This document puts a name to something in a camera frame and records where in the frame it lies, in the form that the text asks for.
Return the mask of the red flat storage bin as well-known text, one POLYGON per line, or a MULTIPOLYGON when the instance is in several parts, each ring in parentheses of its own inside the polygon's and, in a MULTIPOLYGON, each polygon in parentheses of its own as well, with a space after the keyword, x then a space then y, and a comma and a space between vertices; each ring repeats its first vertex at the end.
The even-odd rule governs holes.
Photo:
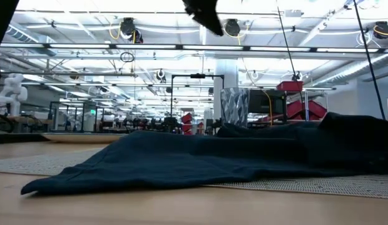
POLYGON ((300 92, 303 89, 303 81, 282 81, 277 85, 277 90, 288 92, 300 92))

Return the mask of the black overhead stand frame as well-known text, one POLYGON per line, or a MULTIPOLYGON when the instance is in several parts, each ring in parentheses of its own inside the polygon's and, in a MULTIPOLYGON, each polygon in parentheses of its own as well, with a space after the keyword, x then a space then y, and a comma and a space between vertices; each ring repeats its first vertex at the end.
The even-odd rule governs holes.
POLYGON ((225 76, 224 75, 206 75, 202 73, 195 74, 172 74, 171 75, 171 97, 170 97, 170 117, 173 114, 173 88, 174 88, 174 79, 177 77, 189 77, 191 79, 205 79, 205 78, 220 78, 222 80, 222 88, 225 88, 225 76))

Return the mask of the long ceiling light bar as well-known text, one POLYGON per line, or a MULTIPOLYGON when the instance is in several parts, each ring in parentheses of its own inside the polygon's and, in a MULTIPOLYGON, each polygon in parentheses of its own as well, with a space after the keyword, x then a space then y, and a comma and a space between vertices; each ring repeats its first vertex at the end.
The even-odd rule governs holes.
POLYGON ((283 53, 343 53, 343 54, 383 54, 388 48, 344 48, 344 47, 279 47, 279 46, 216 46, 187 44, 46 44, 4 42, 1 48, 35 49, 125 49, 125 50, 187 50, 187 51, 254 51, 283 53))

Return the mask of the dark blue cloth napkin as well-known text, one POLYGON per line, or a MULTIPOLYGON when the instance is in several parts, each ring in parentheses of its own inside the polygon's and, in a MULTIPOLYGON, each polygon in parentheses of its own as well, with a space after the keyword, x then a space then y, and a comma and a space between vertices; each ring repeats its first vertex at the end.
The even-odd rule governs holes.
POLYGON ((321 122, 258 130, 224 124, 216 136, 135 131, 80 164, 31 181, 21 194, 181 189, 364 174, 388 174, 388 121, 330 112, 321 122))

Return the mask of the white building column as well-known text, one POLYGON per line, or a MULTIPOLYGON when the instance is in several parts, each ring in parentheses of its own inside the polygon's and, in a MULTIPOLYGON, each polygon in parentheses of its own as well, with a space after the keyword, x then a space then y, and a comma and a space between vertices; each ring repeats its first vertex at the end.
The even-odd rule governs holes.
POLYGON ((215 75, 224 75, 224 79, 213 79, 213 118, 221 118, 220 91, 223 88, 236 88, 238 86, 238 60, 217 59, 215 61, 215 75))

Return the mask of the red tilted storage bin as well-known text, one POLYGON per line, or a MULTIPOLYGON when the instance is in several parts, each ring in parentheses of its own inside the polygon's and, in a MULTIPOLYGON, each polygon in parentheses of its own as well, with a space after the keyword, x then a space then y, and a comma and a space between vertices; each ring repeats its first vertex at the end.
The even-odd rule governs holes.
MULTIPOLYGON (((321 104, 310 100, 308 102, 309 107, 309 119, 311 121, 318 121, 325 117, 327 114, 326 108, 321 104)), ((287 105, 287 117, 294 120, 306 120, 305 104, 300 101, 291 102, 287 105)))

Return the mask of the grey woven placemat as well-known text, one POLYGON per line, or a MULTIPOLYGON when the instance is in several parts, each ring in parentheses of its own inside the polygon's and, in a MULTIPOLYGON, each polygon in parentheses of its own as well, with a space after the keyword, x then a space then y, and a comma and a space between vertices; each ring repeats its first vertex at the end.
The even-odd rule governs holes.
MULTIPOLYGON (((82 163, 99 151, 96 148, 0 159, 0 173, 54 176, 66 167, 82 163)), ((214 187, 388 199, 388 175, 262 179, 215 184, 214 187)))

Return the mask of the clear ribbed drinking glass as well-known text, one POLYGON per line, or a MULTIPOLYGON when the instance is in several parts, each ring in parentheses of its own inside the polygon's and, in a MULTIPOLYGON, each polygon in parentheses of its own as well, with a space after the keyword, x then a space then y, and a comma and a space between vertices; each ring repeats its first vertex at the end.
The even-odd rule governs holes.
POLYGON ((246 127, 248 123, 250 91, 238 87, 222 89, 220 92, 223 124, 246 127))

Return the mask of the blue patterned plate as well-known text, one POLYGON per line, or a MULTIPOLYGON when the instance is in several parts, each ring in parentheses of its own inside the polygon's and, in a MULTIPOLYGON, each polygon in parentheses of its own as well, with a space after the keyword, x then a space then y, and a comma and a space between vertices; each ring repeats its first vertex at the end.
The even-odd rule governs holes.
POLYGON ((41 135, 52 142, 74 144, 109 144, 125 136, 125 134, 107 133, 42 133, 41 135))

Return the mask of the black monitor box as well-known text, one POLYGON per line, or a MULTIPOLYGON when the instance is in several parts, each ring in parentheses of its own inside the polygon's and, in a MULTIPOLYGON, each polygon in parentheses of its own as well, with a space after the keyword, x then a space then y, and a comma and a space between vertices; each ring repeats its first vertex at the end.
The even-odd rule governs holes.
POLYGON ((276 90, 250 90, 249 112, 264 114, 283 114, 286 100, 283 91, 276 90))

